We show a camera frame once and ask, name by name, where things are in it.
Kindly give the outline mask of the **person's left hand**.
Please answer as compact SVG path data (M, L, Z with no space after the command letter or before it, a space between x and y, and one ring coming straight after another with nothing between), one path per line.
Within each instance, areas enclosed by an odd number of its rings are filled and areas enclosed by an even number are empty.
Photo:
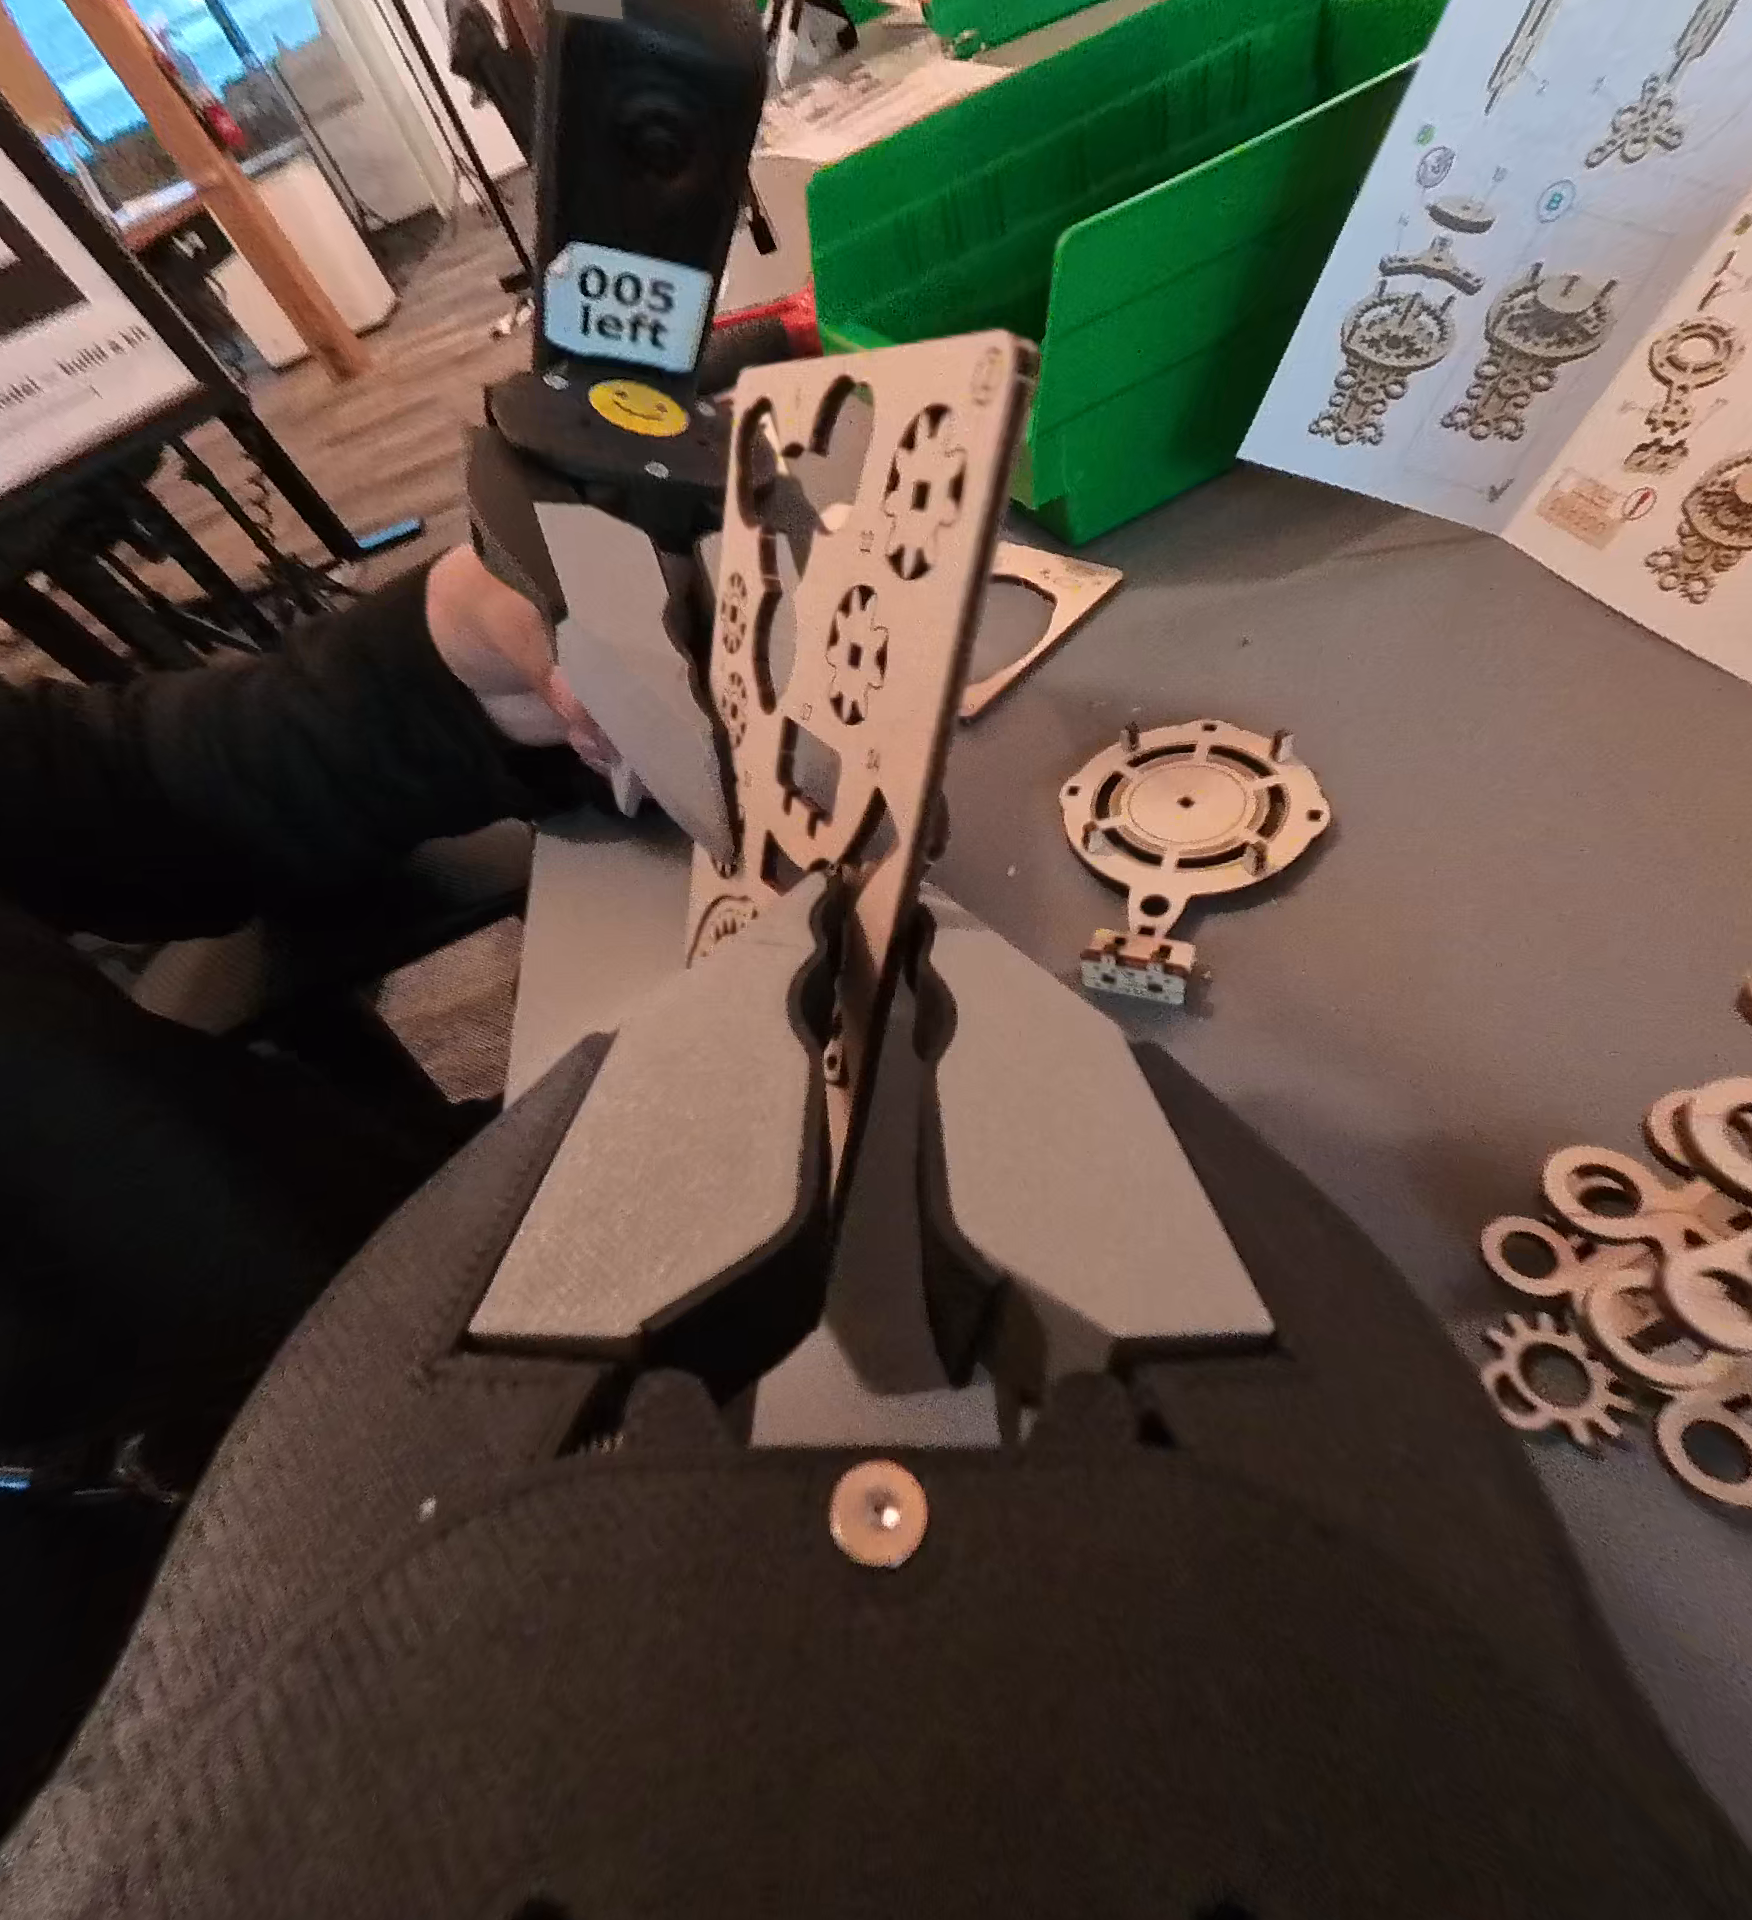
M427 625L438 654L511 745L564 747L632 818L646 790L560 669L537 606L500 582L470 542L431 560Z

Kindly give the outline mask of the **red plastic object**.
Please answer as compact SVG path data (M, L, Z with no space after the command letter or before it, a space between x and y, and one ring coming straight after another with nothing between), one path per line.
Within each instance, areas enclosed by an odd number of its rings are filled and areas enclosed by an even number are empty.
M703 355L703 380L727 387L747 368L804 360L825 353L814 285L721 313Z

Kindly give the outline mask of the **folded instruction booklet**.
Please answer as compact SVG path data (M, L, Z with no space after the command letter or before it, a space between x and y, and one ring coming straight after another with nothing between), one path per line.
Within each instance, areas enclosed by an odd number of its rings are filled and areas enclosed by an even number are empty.
M1752 686L1752 2L1448 4L1241 457Z

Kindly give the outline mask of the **round wooden base part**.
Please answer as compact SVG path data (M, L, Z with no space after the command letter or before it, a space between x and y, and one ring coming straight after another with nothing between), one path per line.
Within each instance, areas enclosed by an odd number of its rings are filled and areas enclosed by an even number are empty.
M1215 900L1260 889L1333 827L1333 806L1290 731L1199 718L1118 739L1058 788L1064 838L1126 923L1080 949L1080 988L1179 1008L1203 980L1182 923Z

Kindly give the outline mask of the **wooden sheet with gear parts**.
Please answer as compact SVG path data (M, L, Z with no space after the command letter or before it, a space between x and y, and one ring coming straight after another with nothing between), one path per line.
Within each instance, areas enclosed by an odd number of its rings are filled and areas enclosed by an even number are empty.
M734 388L706 686L738 846L692 862L690 966L823 873L842 907L823 1115L841 1198L1023 434L1036 351L983 330Z

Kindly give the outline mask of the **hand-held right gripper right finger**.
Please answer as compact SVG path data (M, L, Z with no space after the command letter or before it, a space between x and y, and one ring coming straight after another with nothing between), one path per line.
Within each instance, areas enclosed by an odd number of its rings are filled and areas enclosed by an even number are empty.
M1272 1341L1124 1033L954 900L913 966L916 1219L956 1384L1053 1384Z

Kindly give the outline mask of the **wooden ringed tower assembly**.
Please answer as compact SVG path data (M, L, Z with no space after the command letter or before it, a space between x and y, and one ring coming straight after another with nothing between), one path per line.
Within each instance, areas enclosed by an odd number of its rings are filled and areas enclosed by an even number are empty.
M1737 1009L1752 1029L1752 972ZM1537 1212L1483 1225L1515 1306L1480 1382L1508 1427L1589 1454L1642 1424L1694 1499L1752 1512L1752 1073L1662 1093L1640 1146L1561 1146Z

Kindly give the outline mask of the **green plastic bin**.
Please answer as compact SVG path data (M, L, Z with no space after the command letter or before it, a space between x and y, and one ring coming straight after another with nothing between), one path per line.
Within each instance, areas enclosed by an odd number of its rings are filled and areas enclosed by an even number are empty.
M1441 10L1150 4L823 167L823 346L1032 340L1011 496L1074 547L1220 476Z

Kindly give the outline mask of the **wooden sheet with round cut-out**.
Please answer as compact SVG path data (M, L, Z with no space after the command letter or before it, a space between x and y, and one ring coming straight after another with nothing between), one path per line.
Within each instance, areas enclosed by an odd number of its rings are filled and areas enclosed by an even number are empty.
M960 721L973 724L1009 690L1023 683L1122 586L1122 580L1121 569L1002 539L990 569L977 647L983 643L990 621L1002 622L1000 609L1009 606L1009 600L1004 598L1009 590L1039 600L1041 622L1025 645L994 669L971 668L971 678L960 699Z

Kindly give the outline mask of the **person's left forearm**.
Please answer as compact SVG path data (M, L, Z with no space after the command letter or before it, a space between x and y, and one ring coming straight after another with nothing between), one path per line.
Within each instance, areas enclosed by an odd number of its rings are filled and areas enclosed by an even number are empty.
M601 796L573 752L504 739L438 654L429 567L266 657L0 678L0 895L59 934L188 939Z

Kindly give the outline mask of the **wooden post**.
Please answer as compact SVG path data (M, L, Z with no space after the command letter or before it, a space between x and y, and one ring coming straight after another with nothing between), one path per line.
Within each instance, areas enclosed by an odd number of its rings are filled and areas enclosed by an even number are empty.
M124 2L71 2L68 10L313 357L334 380L367 372L368 355L358 334L243 178L235 157L207 131L132 7Z

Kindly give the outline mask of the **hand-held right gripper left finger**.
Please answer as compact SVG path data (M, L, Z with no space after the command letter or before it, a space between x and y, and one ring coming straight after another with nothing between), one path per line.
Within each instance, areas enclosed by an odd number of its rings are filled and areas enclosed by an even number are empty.
M804 876L614 1030L468 1326L597 1362L775 1362L816 1325L837 890Z

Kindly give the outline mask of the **green box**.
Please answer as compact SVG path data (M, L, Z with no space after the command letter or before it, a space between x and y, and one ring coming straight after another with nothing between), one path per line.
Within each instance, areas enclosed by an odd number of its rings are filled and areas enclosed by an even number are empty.
M923 23L954 60L1030 65L1080 43L1154 2L921 2Z

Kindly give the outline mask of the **white waste bin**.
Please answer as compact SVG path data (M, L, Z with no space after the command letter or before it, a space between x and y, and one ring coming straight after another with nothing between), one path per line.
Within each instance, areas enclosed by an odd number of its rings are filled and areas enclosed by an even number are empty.
M397 309L397 292L317 161L295 155L251 184L354 334L382 329ZM267 370L288 370L310 359L307 343L241 252L216 266L209 282L235 332Z

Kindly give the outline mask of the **person's lap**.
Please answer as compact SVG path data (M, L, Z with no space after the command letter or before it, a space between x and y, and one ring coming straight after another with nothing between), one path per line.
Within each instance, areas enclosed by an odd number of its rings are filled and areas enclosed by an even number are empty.
M0 892L0 1838L240 1401L470 1131L144 1012Z

